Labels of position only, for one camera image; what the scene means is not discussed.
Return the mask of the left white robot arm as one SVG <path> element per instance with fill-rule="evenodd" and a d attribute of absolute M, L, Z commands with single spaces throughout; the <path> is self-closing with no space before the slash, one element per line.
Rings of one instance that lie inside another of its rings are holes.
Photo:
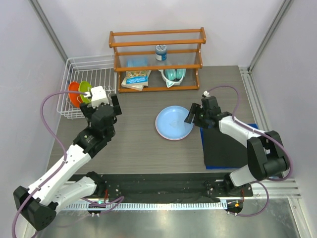
<path fill-rule="evenodd" d="M 122 114 L 116 94 L 106 95 L 87 92 L 91 102 L 81 104 L 80 109 L 87 120 L 82 130 L 63 156 L 42 177 L 28 187 L 19 186 L 13 192 L 17 214 L 12 224 L 12 235 L 16 236 L 17 218 L 22 215 L 37 231 L 45 229 L 70 203 L 92 195 L 102 197 L 106 183 L 95 172 L 87 173 L 68 188 L 62 185 L 83 165 L 91 161 L 115 136 L 114 124 Z"/>

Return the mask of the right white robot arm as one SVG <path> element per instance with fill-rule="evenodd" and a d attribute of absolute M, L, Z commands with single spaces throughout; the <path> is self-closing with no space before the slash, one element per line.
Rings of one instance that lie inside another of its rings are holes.
<path fill-rule="evenodd" d="M 201 129 L 207 168 L 234 169 L 223 179 L 224 191 L 230 196 L 253 182 L 291 171 L 291 160 L 278 132 L 258 130 L 223 112 L 214 96 L 192 103 L 185 122 Z"/>

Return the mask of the orange plate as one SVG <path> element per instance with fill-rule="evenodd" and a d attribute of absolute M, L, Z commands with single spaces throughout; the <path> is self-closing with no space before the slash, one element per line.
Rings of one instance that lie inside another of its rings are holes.
<path fill-rule="evenodd" d="M 69 91 L 75 92 L 75 93 L 69 93 L 69 98 L 73 106 L 76 108 L 80 108 L 80 104 L 83 103 L 81 94 L 78 94 L 79 86 L 80 84 L 77 82 L 71 82 L 68 86 Z"/>

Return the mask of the green plate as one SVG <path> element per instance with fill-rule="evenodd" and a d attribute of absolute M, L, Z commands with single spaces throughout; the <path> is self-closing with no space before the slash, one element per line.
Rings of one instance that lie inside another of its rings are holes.
<path fill-rule="evenodd" d="M 79 85 L 79 92 L 88 93 L 91 92 L 92 86 L 88 81 L 82 81 Z M 91 98 L 85 97 L 84 95 L 80 95 L 83 103 L 89 104 L 91 103 Z"/>

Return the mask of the light blue plate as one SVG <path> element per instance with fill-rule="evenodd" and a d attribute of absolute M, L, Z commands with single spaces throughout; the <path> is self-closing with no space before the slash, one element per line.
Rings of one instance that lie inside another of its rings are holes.
<path fill-rule="evenodd" d="M 176 141 L 187 137 L 194 124 L 184 120 L 189 111 L 181 106 L 169 106 L 164 108 L 156 117 L 155 127 L 160 136 Z"/>

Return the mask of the pink plate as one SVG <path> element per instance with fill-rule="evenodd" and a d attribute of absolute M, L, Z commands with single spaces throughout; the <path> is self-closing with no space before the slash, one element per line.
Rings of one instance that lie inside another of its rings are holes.
<path fill-rule="evenodd" d="M 177 141 L 187 137 L 194 128 L 194 124 L 185 123 L 180 118 L 157 117 L 155 128 L 164 139 Z"/>

